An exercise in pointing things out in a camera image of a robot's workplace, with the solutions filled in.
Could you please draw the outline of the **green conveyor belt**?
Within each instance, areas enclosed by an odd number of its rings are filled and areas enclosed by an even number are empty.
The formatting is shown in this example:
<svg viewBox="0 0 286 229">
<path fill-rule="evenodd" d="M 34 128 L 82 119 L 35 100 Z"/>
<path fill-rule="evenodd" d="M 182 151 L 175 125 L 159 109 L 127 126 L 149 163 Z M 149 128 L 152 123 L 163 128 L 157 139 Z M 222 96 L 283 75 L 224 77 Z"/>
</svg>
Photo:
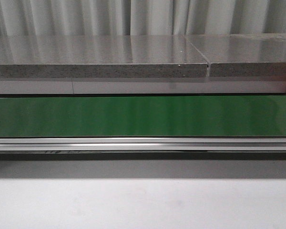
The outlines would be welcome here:
<svg viewBox="0 0 286 229">
<path fill-rule="evenodd" d="M 0 98 L 0 137 L 286 136 L 286 95 Z"/>
</svg>

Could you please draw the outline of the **grey stone counter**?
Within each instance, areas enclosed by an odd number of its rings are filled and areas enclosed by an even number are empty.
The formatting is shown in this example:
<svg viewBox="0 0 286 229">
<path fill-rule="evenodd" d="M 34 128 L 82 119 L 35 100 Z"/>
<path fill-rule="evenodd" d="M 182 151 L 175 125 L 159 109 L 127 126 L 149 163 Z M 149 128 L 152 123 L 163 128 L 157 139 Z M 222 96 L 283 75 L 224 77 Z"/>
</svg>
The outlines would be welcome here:
<svg viewBox="0 0 286 229">
<path fill-rule="evenodd" d="M 286 94 L 286 33 L 0 36 L 16 94 Z"/>
</svg>

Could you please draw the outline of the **grey curtain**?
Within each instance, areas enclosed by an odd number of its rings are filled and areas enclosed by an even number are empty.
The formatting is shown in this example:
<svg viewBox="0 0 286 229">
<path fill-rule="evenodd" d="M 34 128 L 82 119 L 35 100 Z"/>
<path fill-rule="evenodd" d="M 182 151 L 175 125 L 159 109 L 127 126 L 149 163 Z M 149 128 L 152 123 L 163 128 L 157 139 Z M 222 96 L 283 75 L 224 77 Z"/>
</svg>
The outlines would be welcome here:
<svg viewBox="0 0 286 229">
<path fill-rule="evenodd" d="M 0 36 L 286 33 L 286 0 L 0 0 Z"/>
</svg>

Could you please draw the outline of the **aluminium conveyor frame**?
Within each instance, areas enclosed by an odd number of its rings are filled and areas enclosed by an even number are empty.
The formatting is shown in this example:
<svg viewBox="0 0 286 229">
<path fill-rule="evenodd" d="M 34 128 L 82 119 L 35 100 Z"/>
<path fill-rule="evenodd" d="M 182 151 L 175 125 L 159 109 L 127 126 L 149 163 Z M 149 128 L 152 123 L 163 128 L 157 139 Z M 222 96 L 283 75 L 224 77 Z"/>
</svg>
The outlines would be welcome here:
<svg viewBox="0 0 286 229">
<path fill-rule="evenodd" d="M 0 138 L 0 160 L 286 159 L 286 137 Z"/>
</svg>

